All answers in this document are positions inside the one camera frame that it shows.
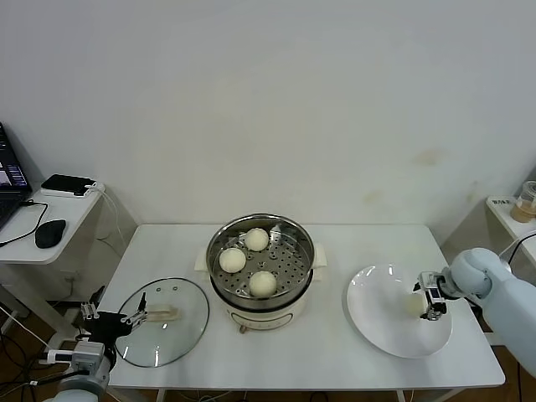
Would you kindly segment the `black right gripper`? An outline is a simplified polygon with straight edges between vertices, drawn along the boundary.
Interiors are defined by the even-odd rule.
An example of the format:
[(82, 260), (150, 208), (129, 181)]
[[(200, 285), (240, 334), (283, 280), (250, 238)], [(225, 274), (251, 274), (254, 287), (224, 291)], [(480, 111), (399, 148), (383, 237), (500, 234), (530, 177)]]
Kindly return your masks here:
[(443, 275), (431, 271), (421, 272), (413, 287), (413, 292), (428, 291), (429, 289), (433, 302), (427, 303), (425, 311), (420, 314), (420, 319), (434, 322), (447, 314), (447, 305), (444, 301), (452, 301), (455, 297), (451, 294), (446, 278)]

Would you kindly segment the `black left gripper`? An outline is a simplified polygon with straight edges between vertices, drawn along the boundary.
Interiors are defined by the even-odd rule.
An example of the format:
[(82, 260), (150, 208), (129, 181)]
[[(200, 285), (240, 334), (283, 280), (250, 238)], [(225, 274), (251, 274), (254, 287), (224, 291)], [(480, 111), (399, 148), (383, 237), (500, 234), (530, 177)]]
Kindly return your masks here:
[(80, 314), (85, 321), (85, 330), (90, 333), (89, 341), (102, 343), (107, 348), (113, 348), (118, 338), (131, 333), (132, 325), (140, 325), (147, 320), (146, 292), (142, 293), (137, 310), (127, 316), (120, 313), (97, 311), (104, 290), (105, 287), (101, 286), (91, 295), (89, 301), (82, 302)]

